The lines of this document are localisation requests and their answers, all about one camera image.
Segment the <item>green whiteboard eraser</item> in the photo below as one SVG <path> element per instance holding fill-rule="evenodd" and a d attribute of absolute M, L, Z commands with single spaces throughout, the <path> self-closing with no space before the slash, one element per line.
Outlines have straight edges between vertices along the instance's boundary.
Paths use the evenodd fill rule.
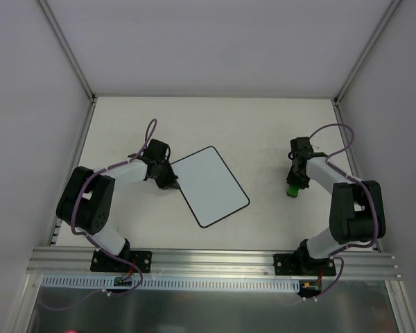
<path fill-rule="evenodd" d="M 289 185 L 288 189 L 286 190 L 286 194 L 292 198 L 297 198 L 299 194 L 299 187 L 295 185 Z"/>

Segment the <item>small black-framed whiteboard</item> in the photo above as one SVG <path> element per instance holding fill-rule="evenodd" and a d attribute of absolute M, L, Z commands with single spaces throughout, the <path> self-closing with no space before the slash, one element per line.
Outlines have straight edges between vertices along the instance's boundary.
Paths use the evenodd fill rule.
<path fill-rule="evenodd" d="M 250 199 L 214 146 L 171 164 L 197 224 L 208 228 L 239 212 Z"/>

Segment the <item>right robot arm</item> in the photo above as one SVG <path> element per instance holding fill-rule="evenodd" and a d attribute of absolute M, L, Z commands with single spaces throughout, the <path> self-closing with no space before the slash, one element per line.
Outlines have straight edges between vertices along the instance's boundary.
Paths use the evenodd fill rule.
<path fill-rule="evenodd" d="M 287 195 L 295 198 L 315 181 L 331 195 L 329 226 L 303 240 L 297 250 L 281 262 L 290 274 L 314 275 L 335 255 L 348 248 L 370 248 L 384 237 L 385 214 L 381 186 L 374 180 L 350 176 L 316 152 L 308 137 L 290 141 Z"/>

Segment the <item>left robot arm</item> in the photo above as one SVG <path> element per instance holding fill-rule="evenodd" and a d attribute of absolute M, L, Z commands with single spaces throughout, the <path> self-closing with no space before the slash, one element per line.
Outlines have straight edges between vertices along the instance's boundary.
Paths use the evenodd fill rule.
<path fill-rule="evenodd" d="M 127 160 L 95 171 L 84 166 L 73 170 L 56 207 L 56 216 L 75 235 L 84 236 L 107 255 L 115 271 L 130 265 L 130 242 L 109 223 L 114 190 L 117 186 L 153 180 L 161 190 L 178 189 L 169 158 L 168 144 L 151 139 L 145 148 Z"/>

